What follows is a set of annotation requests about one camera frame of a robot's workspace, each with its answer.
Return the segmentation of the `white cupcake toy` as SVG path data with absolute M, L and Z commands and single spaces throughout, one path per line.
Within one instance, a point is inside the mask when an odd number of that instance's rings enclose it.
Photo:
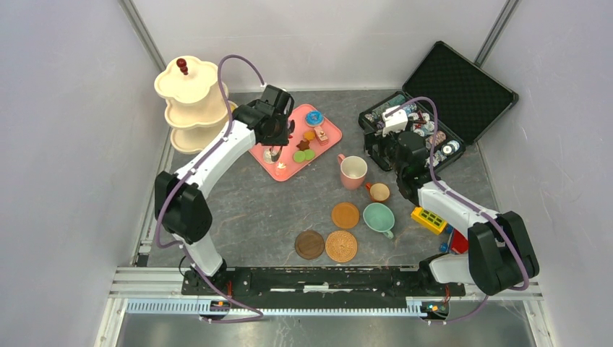
M 276 163 L 280 158 L 282 149 L 283 149 L 282 146 L 272 146 L 272 147 L 269 147 L 268 149 L 265 149 L 263 152 L 264 162 L 267 164 Z

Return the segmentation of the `blue donut toy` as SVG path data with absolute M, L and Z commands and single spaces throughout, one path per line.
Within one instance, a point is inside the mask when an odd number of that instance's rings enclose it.
M 318 127 L 324 123 L 325 117 L 319 111 L 310 111 L 306 114 L 304 120 L 309 127 Z

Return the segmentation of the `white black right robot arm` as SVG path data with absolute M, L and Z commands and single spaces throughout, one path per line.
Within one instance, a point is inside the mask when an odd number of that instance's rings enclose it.
M 524 291 L 539 274 L 521 216 L 487 209 L 451 189 L 424 165 L 432 154 L 424 138 L 410 131 L 387 137 L 370 131 L 364 133 L 364 150 L 376 163 L 388 155 L 401 195 L 451 223 L 468 240 L 463 254 L 439 254 L 420 262 L 417 283 L 423 293 L 438 294 L 447 283 L 474 284 L 488 296 Z

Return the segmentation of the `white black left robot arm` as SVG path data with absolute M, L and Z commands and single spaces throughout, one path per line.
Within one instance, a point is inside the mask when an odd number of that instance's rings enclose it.
M 169 232 L 209 294 L 226 288 L 227 275 L 222 271 L 225 261 L 209 235 L 213 216 L 207 197 L 227 170 L 255 145 L 289 144 L 294 103 L 290 93 L 266 86 L 260 98 L 230 113 L 220 134 L 190 164 L 176 173 L 162 171 L 155 179 L 155 240 L 162 230 Z

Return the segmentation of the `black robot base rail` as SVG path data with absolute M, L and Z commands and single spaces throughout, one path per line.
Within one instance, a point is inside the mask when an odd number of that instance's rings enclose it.
M 440 284 L 417 267 L 231 267 L 203 279 L 182 273 L 181 294 L 204 299 L 201 320 L 251 322 L 275 315 L 413 315 L 466 295 L 464 285 Z

